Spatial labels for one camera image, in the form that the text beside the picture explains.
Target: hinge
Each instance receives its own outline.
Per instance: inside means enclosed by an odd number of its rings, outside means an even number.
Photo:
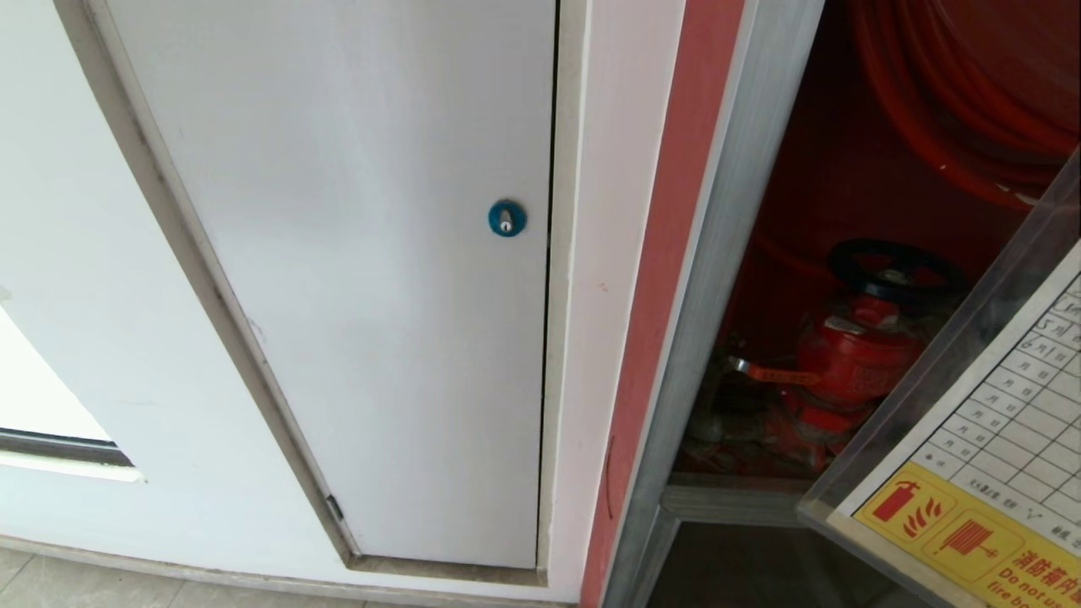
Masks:
[[[326,497],[326,506],[331,507],[331,513],[334,514],[334,517],[337,517],[338,521],[345,520],[345,515],[342,514],[342,507],[338,506],[337,500],[333,494]]]

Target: valve handwheel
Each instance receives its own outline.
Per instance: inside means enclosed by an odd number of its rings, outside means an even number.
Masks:
[[[884,268],[868,269],[862,255],[886,257]],[[852,289],[900,305],[952,304],[967,291],[964,273],[952,263],[922,249],[877,239],[852,239],[837,243],[827,260],[830,272]],[[930,273],[917,273],[924,268]],[[920,282],[921,277],[938,280]]]

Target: metal trim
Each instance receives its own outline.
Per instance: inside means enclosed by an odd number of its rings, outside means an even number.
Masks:
[[[657,507],[650,529],[650,542],[642,552],[642,563],[638,567],[639,577],[628,608],[645,608],[650,602],[653,587],[657,586],[660,571],[668,560],[668,553],[671,552],[682,523],[671,511],[664,506]]]
[[[740,37],[747,37],[745,63],[656,407],[640,447],[604,608],[627,605],[641,576],[656,510],[770,181],[825,2],[752,1],[748,0],[740,24]]]
[[[63,437],[13,428],[0,428],[0,450],[112,466],[135,466],[112,441]]]
[[[796,504],[811,489],[810,481],[722,479],[715,487],[668,486],[660,507],[695,524],[804,527],[796,517]]]

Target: cabinet door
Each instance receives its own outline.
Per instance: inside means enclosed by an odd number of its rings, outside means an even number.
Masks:
[[[364,554],[535,566],[555,4],[108,2]]]

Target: tiled floor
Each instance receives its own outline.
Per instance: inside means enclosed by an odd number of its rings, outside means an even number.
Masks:
[[[0,548],[0,608],[403,608],[212,585]]]

